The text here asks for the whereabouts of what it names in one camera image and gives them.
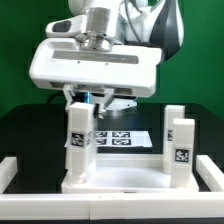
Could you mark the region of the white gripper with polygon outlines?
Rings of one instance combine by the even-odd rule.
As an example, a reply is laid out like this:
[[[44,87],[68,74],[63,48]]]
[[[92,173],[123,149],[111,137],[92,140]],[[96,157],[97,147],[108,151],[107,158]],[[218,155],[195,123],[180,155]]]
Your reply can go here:
[[[94,93],[94,117],[103,118],[114,94],[150,97],[162,50],[115,45],[110,52],[81,50],[73,38],[48,38],[38,46],[29,74],[36,86],[63,88],[68,111],[77,90]]]

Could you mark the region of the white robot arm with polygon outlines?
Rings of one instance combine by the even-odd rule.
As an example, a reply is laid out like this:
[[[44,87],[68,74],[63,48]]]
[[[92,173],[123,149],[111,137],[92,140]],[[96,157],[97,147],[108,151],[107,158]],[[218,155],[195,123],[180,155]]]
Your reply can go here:
[[[98,116],[116,116],[156,91],[157,66],[184,40],[178,0],[68,0],[70,18],[51,22],[29,74],[68,104],[89,95]]]

